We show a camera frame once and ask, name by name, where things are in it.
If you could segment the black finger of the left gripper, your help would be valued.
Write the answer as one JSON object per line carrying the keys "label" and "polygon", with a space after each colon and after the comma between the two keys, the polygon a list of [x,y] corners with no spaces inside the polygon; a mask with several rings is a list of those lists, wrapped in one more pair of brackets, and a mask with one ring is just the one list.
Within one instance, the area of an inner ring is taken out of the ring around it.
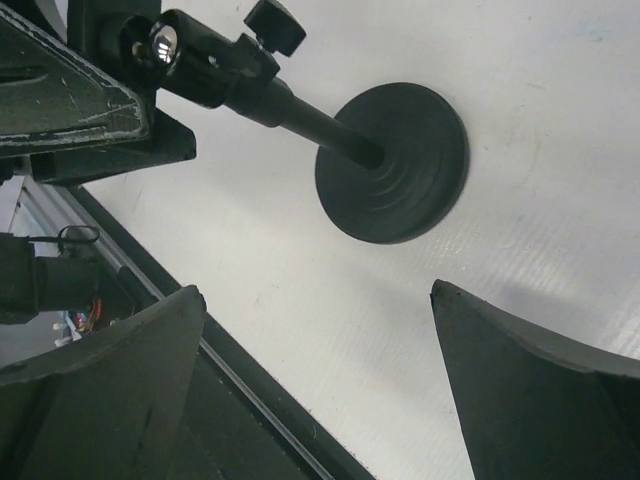
{"label": "black finger of the left gripper", "polygon": [[191,160],[132,49],[158,7],[1,10],[1,179],[78,185]]}

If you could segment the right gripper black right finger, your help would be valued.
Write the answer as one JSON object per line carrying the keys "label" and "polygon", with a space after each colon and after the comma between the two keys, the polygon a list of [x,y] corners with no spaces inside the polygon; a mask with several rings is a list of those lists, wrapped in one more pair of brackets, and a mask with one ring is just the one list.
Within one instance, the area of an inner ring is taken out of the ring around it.
{"label": "right gripper black right finger", "polygon": [[443,280],[431,306],[477,479],[636,479],[639,362]]}

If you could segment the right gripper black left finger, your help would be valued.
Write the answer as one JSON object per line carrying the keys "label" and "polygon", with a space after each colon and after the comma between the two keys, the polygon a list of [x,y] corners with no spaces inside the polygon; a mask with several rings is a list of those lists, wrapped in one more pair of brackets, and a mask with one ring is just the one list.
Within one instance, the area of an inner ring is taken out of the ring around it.
{"label": "right gripper black left finger", "polygon": [[163,479],[206,317],[188,286],[1,370],[4,479]]}

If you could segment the black round-base clamp phone stand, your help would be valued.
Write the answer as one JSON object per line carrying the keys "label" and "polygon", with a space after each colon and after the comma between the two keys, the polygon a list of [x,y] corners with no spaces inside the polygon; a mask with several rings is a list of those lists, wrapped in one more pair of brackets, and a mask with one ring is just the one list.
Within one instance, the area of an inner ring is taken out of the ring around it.
{"label": "black round-base clamp phone stand", "polygon": [[433,228],[466,182],[469,144],[455,109],[414,83],[369,89],[329,116],[279,77],[306,33],[277,1],[259,1],[247,32],[229,40],[186,12],[151,18],[119,13],[99,37],[103,56],[144,87],[201,107],[227,107],[318,147],[315,185],[342,232],[372,244],[397,244]]}

